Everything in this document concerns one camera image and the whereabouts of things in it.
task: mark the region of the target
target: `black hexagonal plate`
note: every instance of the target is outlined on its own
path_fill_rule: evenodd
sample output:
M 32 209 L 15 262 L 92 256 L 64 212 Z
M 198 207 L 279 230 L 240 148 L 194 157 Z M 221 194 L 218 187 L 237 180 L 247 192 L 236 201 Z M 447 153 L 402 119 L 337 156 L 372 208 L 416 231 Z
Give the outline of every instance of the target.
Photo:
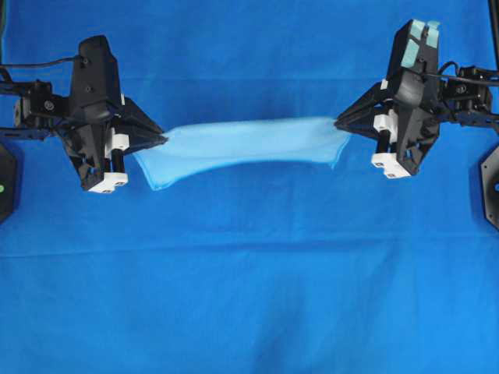
M 15 157 L 0 144 L 0 224 L 14 211 L 16 169 Z
M 485 214 L 499 228 L 499 147 L 482 163 L 481 169 Z

